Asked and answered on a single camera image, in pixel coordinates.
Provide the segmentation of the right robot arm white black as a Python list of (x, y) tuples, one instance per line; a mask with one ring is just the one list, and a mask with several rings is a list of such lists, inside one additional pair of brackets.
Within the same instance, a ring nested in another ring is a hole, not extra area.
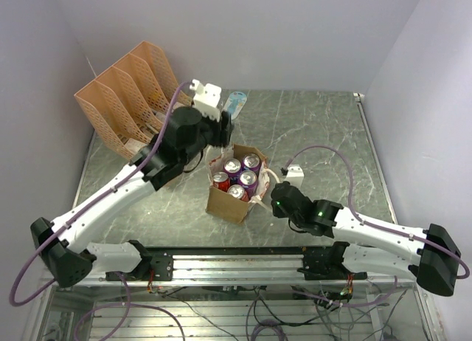
[(348, 272), (374, 272), (414, 280), (435, 295), (454, 293), (460, 251), (440, 225), (431, 224), (424, 230), (372, 219), (333, 201), (312, 201), (289, 182), (275, 185), (271, 206), (275, 217), (343, 247), (342, 254), (325, 261), (326, 273), (332, 278)]

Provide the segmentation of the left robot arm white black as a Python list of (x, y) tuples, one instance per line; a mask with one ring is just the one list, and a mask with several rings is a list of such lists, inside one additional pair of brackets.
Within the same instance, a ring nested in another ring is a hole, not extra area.
[(71, 287), (90, 272), (121, 272), (145, 280), (166, 269), (136, 240), (122, 244), (93, 242), (122, 211), (180, 176), (207, 146), (225, 148), (231, 138), (231, 116), (222, 111), (210, 119), (195, 107), (179, 107), (168, 124), (104, 187), (75, 209), (52, 221), (39, 218), (30, 227), (40, 257), (62, 288)]

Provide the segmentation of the canvas bag brown printed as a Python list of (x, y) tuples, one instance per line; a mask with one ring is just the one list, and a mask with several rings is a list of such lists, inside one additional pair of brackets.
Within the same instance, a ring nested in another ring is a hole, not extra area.
[(253, 207), (272, 209), (263, 202), (269, 185), (280, 180), (267, 166), (267, 156), (255, 147), (233, 144), (217, 156), (205, 154), (209, 180), (206, 212), (231, 223), (244, 221)]

